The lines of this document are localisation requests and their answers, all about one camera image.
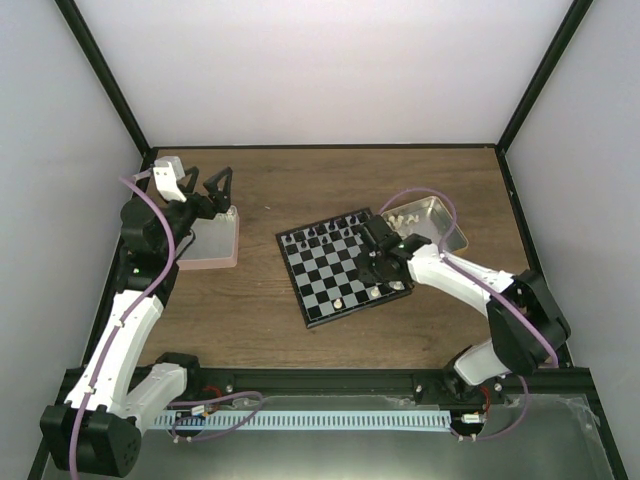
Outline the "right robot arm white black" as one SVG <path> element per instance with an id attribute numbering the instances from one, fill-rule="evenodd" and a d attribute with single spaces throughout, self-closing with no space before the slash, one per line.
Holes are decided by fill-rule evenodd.
<path id="1" fill-rule="evenodd" d="M 401 237 L 379 215 L 354 231 L 362 241 L 356 258 L 362 282 L 432 287 L 486 318 L 489 339 L 457 354 L 443 370 L 451 400 L 468 402 L 495 377 L 559 367 L 558 352 L 571 329 L 539 273 L 482 267 L 447 252 L 443 242 L 419 234 Z"/>

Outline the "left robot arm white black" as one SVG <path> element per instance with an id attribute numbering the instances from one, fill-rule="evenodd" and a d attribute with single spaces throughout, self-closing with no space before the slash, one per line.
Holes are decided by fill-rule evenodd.
<path id="1" fill-rule="evenodd" d="M 138 185 L 120 211 L 120 263 L 105 329 L 75 386 L 45 408 L 40 429 L 54 464 L 77 479 L 83 473 L 123 478 L 141 440 L 174 400 L 196 402 L 204 392 L 198 358 L 168 352 L 137 385 L 131 383 L 143 347 L 164 312 L 179 273 L 177 250 L 198 220 L 213 221 L 231 208 L 233 171 L 209 177 L 195 190 L 199 171 L 156 164 L 144 171 L 164 200 L 158 205 Z"/>

